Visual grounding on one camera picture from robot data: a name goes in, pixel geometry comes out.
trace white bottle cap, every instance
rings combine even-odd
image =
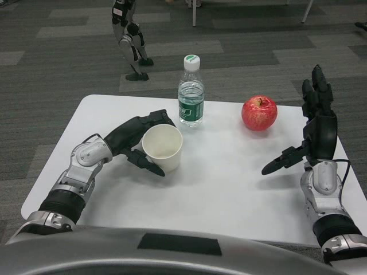
[[[195,54],[185,56],[183,60],[183,67],[189,72],[195,72],[200,68],[200,57]]]

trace robotic arm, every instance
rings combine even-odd
[[[104,139],[96,133],[76,146],[68,169],[60,175],[39,210],[29,216],[8,243],[72,231],[93,192],[96,175],[116,155],[126,155],[139,168],[165,176],[159,166],[146,159],[145,153],[132,151],[145,132],[158,124],[174,126],[166,110],[155,111],[145,117],[133,117]]]
[[[303,129],[304,141],[298,148],[290,147],[266,165],[267,175],[303,160],[304,174],[300,185],[305,198],[305,211],[313,225],[313,232],[322,247],[324,261],[360,259],[367,261],[367,238],[363,236],[342,205],[342,190],[348,175],[348,160],[333,160],[337,145],[337,117],[331,110],[333,93],[331,85],[317,65],[312,72],[312,83],[302,85],[303,115],[308,118]],[[337,174],[337,162],[348,162],[343,180]]]

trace silver metal surface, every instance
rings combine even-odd
[[[311,166],[308,162],[304,167],[300,185],[305,198],[306,214],[314,224],[320,218],[339,214],[349,217],[342,207],[342,185],[337,174],[338,165],[332,160],[319,160],[320,163]]]
[[[75,224],[71,219],[57,213],[50,213],[47,216],[44,225],[56,229],[61,229],[64,225],[66,225],[66,227],[71,230],[75,229]]]
[[[64,224],[70,226],[71,230],[75,229],[75,224],[73,223],[73,221],[63,215],[48,211],[35,211],[29,215],[26,222],[14,233],[14,235],[10,238],[10,240],[8,240],[6,245],[19,241],[24,241],[30,238],[33,239],[41,237],[40,235],[29,234],[26,231],[26,228],[29,225],[45,225],[60,229]]]
[[[358,234],[339,235],[325,242],[321,250],[323,253],[326,253],[329,250],[333,254],[337,254],[338,252],[343,250],[350,250],[356,248],[367,249],[367,237]]]
[[[138,249],[146,233],[209,238],[220,245],[221,256]],[[330,266],[263,243],[213,234],[153,229],[89,229],[13,243],[0,249],[0,270],[6,275],[64,274],[90,268],[89,273],[134,274],[253,274],[338,275]]]
[[[344,235],[344,237],[345,237],[346,242],[348,243],[348,246],[351,249],[353,248],[366,248],[367,249],[367,237],[366,236],[357,235],[357,234],[348,234],[348,235]]]
[[[323,253],[325,253],[328,249],[330,249],[333,254],[336,254],[345,249],[349,249],[349,245],[345,239],[345,236],[339,235],[326,241],[321,250],[323,251]]]
[[[79,144],[71,153],[69,168],[60,175],[52,190],[73,192],[87,203],[94,190],[95,176],[112,157],[110,148],[100,137]]]

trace plastic water bottle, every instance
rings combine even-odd
[[[204,113],[204,85],[199,73],[199,56],[186,56],[183,66],[185,72],[178,85],[179,120],[190,127],[196,127],[202,122]]]

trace floor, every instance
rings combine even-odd
[[[90,94],[177,97],[182,58],[199,54],[206,99],[255,94],[300,106],[302,81],[320,64],[334,89],[339,136],[367,192],[365,0],[211,0],[197,27],[183,4],[139,0],[150,81],[127,82],[130,66],[110,23],[111,1],[22,0],[0,8],[0,240],[23,223],[20,209],[80,100]],[[320,260],[318,249],[289,247]]]

